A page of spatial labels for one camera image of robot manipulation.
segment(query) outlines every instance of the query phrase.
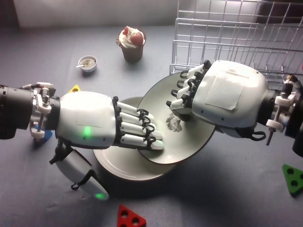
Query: black hole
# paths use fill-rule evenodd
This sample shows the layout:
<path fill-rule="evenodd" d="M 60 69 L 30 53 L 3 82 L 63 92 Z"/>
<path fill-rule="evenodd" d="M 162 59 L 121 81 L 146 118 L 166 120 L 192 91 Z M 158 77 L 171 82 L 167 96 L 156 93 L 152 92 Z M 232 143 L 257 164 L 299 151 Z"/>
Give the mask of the black hole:
<path fill-rule="evenodd" d="M 294 174 L 294 170 L 291 169 L 291 168 L 289 168 L 289 169 L 287 170 L 287 173 L 292 175 L 292 174 Z"/>
<path fill-rule="evenodd" d="M 126 210 L 121 211 L 121 217 L 127 218 L 128 212 Z"/>
<path fill-rule="evenodd" d="M 297 182 L 297 181 L 291 181 L 290 184 L 291 184 L 293 187 L 298 186 L 298 182 Z"/>
<path fill-rule="evenodd" d="M 134 226 L 137 226 L 139 224 L 139 219 L 138 218 L 133 218 L 132 223 Z"/>

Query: white bowl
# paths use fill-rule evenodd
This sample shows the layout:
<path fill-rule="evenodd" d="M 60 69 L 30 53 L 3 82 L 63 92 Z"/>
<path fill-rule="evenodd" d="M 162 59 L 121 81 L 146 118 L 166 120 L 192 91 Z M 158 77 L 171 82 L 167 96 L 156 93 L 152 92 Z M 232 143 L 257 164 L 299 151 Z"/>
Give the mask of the white bowl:
<path fill-rule="evenodd" d="M 129 98 L 122 103 L 137 107 L 142 97 Z M 146 181 L 162 176 L 175 164 L 159 165 L 145 159 L 138 150 L 110 147 L 94 150 L 98 162 L 110 173 L 131 181 Z"/>
<path fill-rule="evenodd" d="M 92 58 L 92 59 L 94 59 L 94 60 L 96 61 L 96 64 L 93 65 L 93 66 L 90 67 L 90 68 L 84 68 L 84 67 L 80 67 L 80 68 L 81 68 L 84 72 L 92 72 L 92 71 L 94 71 L 94 70 L 96 69 L 96 67 L 97 67 L 97 59 L 96 59 L 94 56 L 87 55 L 87 56 L 84 56 L 84 57 L 80 58 L 79 61 L 78 61 L 78 65 L 80 65 L 80 62 L 81 62 L 82 60 L 86 59 L 86 58 Z"/>
<path fill-rule="evenodd" d="M 148 160 L 158 164 L 173 164 L 191 157 L 199 151 L 214 133 L 214 125 L 198 119 L 180 121 L 166 101 L 176 100 L 170 92 L 177 89 L 180 73 L 165 77 L 143 97 L 139 109 L 149 111 L 155 118 L 157 130 L 163 133 L 164 150 L 139 150 Z"/>

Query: metal wire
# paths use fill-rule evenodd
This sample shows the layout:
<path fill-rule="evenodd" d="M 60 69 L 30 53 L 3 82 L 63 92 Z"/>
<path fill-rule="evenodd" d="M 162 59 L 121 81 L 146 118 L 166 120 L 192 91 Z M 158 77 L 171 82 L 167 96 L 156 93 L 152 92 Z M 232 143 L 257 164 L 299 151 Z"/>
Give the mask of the metal wire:
<path fill-rule="evenodd" d="M 303 17 L 289 15 L 294 7 L 302 11 L 303 3 L 178 0 L 169 72 L 227 60 L 260 71 L 270 88 L 290 73 L 303 79 Z"/>

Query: cupcake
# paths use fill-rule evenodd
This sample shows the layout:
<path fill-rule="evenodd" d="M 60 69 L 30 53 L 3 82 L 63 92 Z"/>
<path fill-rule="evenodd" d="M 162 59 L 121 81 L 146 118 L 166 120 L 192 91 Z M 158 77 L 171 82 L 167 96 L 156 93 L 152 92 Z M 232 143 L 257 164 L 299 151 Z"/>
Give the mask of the cupcake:
<path fill-rule="evenodd" d="M 117 38 L 117 45 L 122 49 L 125 60 L 130 63 L 142 58 L 146 36 L 138 29 L 126 26 Z"/>

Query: table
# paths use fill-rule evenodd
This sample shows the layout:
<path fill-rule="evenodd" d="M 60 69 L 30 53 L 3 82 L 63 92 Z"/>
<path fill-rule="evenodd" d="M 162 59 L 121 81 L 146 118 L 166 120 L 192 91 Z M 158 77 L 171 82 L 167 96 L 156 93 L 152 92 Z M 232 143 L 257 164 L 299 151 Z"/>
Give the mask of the table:
<path fill-rule="evenodd" d="M 124 61 L 115 43 L 122 29 L 0 30 L 1 84 L 52 82 L 58 96 L 75 84 L 120 100 L 143 96 L 169 73 L 174 27 L 144 27 L 147 41 L 136 65 Z M 97 58 L 98 69 L 85 76 L 76 65 L 88 54 Z M 268 134 L 265 126 L 257 129 Z M 78 149 L 108 183 L 111 198 L 101 202 L 72 191 L 71 182 L 48 163 L 54 136 L 35 148 L 29 131 L 18 130 L 14 139 L 0 141 L 0 226 L 115 227 L 123 204 L 145 217 L 148 227 L 301 227 L 303 196 L 289 195 L 282 172 L 284 163 L 303 169 L 292 143 L 279 132 L 269 147 L 215 132 L 192 158 L 142 183 L 113 177 L 91 150 Z"/>

